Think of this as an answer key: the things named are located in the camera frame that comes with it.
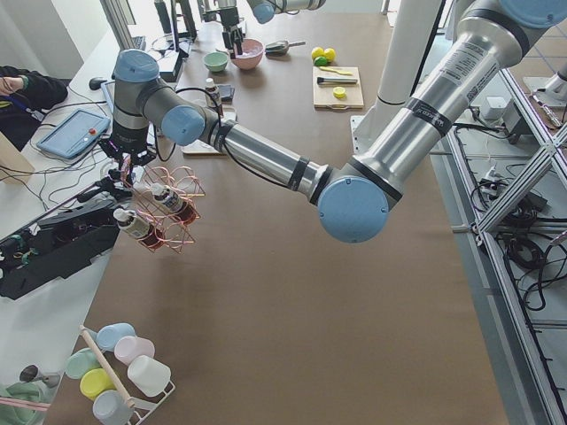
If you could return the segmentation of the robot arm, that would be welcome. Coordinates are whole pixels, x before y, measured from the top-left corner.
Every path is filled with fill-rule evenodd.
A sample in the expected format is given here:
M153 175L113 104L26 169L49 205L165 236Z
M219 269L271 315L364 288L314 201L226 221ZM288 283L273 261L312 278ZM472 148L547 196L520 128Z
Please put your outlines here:
M294 13L303 10L314 11L325 5L325 0L299 0L299 1L247 1L252 15L255 19L265 24L272 20L275 15L282 13ZM243 40L242 31L238 28L239 14L237 1L214 1L221 17L222 36L225 42L236 43Z
M108 157L129 168L153 160L147 148L150 125L181 146L205 142L250 173L306 195L334 238L361 243L382 230L401 199L404 181L487 83L517 65L565 17L563 1L472 3L457 24L449 52L373 143L340 169L317 165L182 99L160 78L156 60L135 49L117 57L113 128L100 144Z

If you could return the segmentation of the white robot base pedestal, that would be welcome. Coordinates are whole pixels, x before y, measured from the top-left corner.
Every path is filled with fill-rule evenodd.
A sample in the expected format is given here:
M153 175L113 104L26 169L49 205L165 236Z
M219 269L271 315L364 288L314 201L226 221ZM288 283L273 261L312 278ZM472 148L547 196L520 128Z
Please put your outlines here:
M442 0L400 3L376 101L363 116L351 118L355 154L369 149L416 90L445 4Z

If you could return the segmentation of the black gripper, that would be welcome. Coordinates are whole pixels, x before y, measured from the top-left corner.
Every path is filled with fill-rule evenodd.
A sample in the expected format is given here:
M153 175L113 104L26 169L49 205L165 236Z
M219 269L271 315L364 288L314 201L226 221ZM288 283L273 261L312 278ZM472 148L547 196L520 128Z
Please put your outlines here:
M132 143L121 145L111 137L100 137L97 144L108 158L113 158L119 163L120 181L125 186L133 185L133 166L145 166L157 157L156 150L149 144L145 146Z
M241 28L237 7L225 7L219 10L222 25L222 36L227 43L240 43L244 36Z

